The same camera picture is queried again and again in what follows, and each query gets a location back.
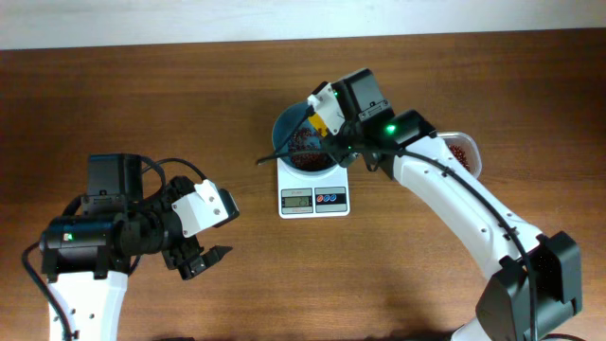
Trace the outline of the yellow plastic measuring scoop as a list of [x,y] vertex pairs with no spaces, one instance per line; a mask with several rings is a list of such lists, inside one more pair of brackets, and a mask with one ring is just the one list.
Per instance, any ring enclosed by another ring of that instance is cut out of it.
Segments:
[[314,114],[313,116],[308,118],[308,121],[313,126],[313,128],[318,132],[321,138],[324,138],[330,132],[330,129],[324,122],[321,116],[318,114]]

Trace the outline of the red adzuki beans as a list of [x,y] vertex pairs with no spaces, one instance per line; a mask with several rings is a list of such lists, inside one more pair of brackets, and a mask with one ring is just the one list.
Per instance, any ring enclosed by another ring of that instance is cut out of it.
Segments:
[[[321,148],[318,133],[312,128],[299,128],[279,150],[279,153],[295,153]],[[335,165],[328,154],[305,153],[283,157],[282,160],[302,171],[323,171]]]

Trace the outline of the white digital kitchen scale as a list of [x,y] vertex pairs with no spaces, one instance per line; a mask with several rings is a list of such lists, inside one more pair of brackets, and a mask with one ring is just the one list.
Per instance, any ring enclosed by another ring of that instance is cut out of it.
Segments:
[[282,219],[343,217],[350,213],[348,170],[299,170],[277,160],[278,214]]

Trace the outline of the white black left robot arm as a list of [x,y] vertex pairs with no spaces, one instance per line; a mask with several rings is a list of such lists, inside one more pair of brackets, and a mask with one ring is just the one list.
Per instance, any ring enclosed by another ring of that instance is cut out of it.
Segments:
[[129,277],[159,254],[190,280],[228,246],[205,250],[196,236],[239,217],[233,196],[205,175],[167,178],[162,161],[131,153],[93,154],[87,190],[42,233],[40,271],[28,273],[49,306],[52,340],[114,340]]

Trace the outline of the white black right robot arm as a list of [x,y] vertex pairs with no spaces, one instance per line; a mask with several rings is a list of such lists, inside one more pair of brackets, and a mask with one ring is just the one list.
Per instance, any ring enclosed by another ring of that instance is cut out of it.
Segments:
[[365,68],[322,82],[307,98],[323,150],[415,193],[467,248],[487,279],[473,319],[448,340],[542,340],[582,310],[581,256],[513,213],[455,157],[418,111],[397,114]]

